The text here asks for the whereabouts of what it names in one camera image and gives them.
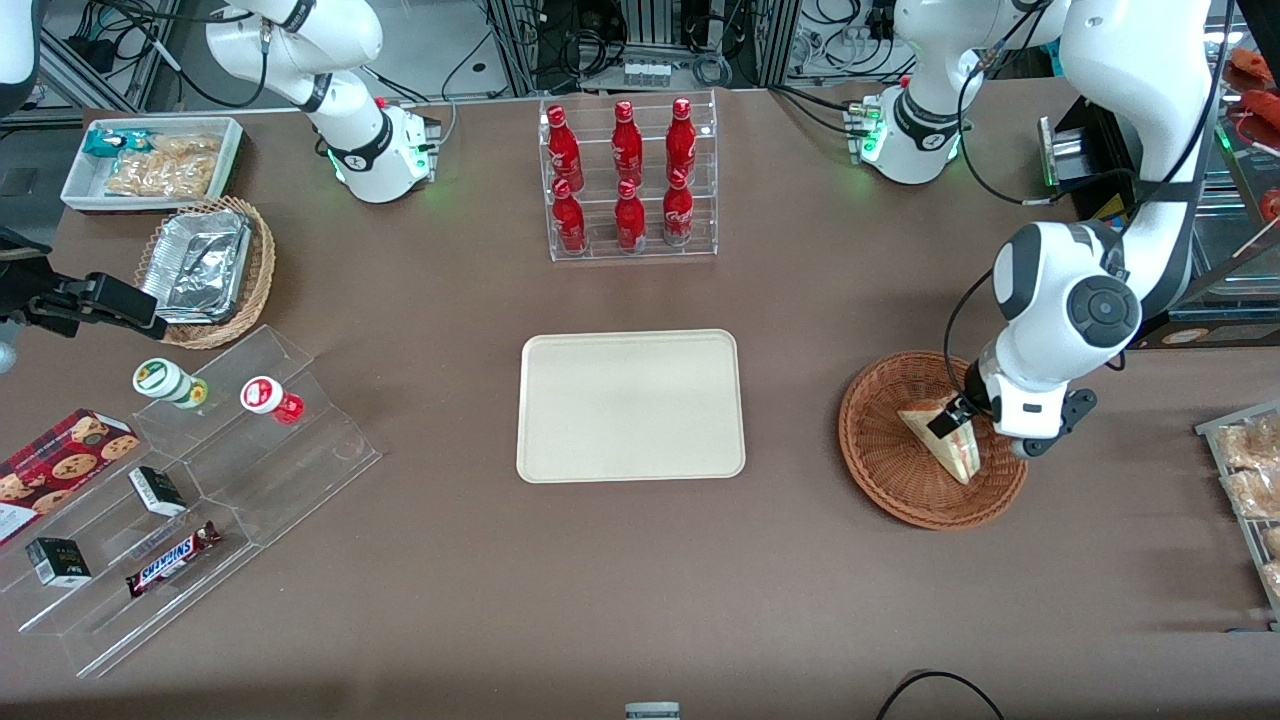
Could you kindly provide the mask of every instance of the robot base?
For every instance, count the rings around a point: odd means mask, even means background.
[[[392,140],[367,170],[344,168],[329,154],[338,179],[365,202],[390,202],[421,182],[435,181],[439,126],[428,128],[421,115],[401,108],[384,108],[383,113],[390,118]]]
[[[901,127],[893,113],[901,87],[891,87],[881,95],[868,95],[854,113],[845,113],[845,128],[861,131],[867,137],[849,138],[849,154],[854,164],[870,165],[884,177],[902,184],[923,184],[942,174],[960,150],[959,135],[948,142],[940,132],[933,150],[920,150]]]

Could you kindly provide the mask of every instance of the aluminum foil container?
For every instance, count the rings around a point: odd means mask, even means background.
[[[160,227],[142,291],[172,324],[218,324],[236,315],[253,222],[234,210],[174,215]]]

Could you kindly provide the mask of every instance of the brown table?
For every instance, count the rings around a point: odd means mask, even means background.
[[[847,719],[918,667],[973,678],[1011,716],[1280,708],[1280,637],[1221,632],[1270,615],[1190,430],[1276,397],[1274,354],[1135,355],[1088,378],[1101,406],[1005,516],[902,525],[840,459],[845,386],[878,356],[938,347],[996,247],[1069,209],[1005,205],[959,163],[895,186],[774,96],[718,97],[722,252],[675,265],[552,265],[536,102],[462,108],[439,181],[385,206],[328,182],[302,115],[242,115],[234,191],[279,243],[264,319],[315,352],[387,456],[104,680],[76,680],[56,643],[5,623],[0,701],[18,705],[0,716],[608,719],[671,698],[692,720]],[[1028,191],[1034,119],[1073,99],[1055,81],[991,83],[970,145],[984,176]],[[155,222],[68,211],[55,264],[131,277]],[[703,327],[739,343],[740,477],[520,480],[530,336]],[[979,295],[957,351],[998,327]],[[99,327],[18,346],[3,452],[72,407],[137,410],[127,378],[156,351]],[[986,716],[931,683],[896,716]]]

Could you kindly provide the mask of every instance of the white plastic tray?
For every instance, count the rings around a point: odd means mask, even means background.
[[[526,482],[732,478],[745,464],[730,333],[561,334],[525,343],[516,470]]]
[[[142,128],[170,135],[214,135],[223,138],[223,146],[218,151],[218,164],[214,165],[214,177],[209,182],[209,191],[205,192],[204,199],[197,200],[108,195],[106,179],[111,177],[115,159],[96,158],[81,152],[77,147],[76,160],[72,161],[72,169],[67,174],[61,193],[63,202],[74,210],[99,213],[174,210],[195,205],[201,200],[220,197],[227,188],[227,181],[230,178],[232,165],[236,161],[236,151],[239,149],[241,137],[244,133],[239,123],[221,115],[93,120],[88,124],[84,135],[87,136],[88,132],[97,128]]]

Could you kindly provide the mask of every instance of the round wicker basket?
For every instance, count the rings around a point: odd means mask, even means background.
[[[951,359],[957,377],[968,365]],[[1027,479],[991,420],[973,420],[982,469],[960,484],[897,416],[904,405],[954,395],[941,352],[900,352],[865,368],[840,405],[840,447],[854,480],[895,518],[934,530],[989,523],[1009,509]]]
[[[241,281],[238,310],[232,319],[220,325],[169,325],[161,342],[177,345],[188,350],[209,350],[225,345],[246,332],[251,331],[262,314],[266,305],[266,296],[271,292],[271,273],[275,270],[275,240],[271,237],[271,228],[262,222],[262,215],[252,205],[236,197],[219,197],[191,208],[183,208],[178,213],[195,215],[200,213],[212,213],[216,210],[236,210],[243,213],[253,222],[253,236],[250,238],[248,258],[244,261],[244,277]],[[141,287],[142,278],[146,277],[147,266],[151,264],[151,254],[155,251],[156,240],[160,237],[160,228],[151,233],[151,241],[142,251],[142,261],[133,273],[133,286]]]

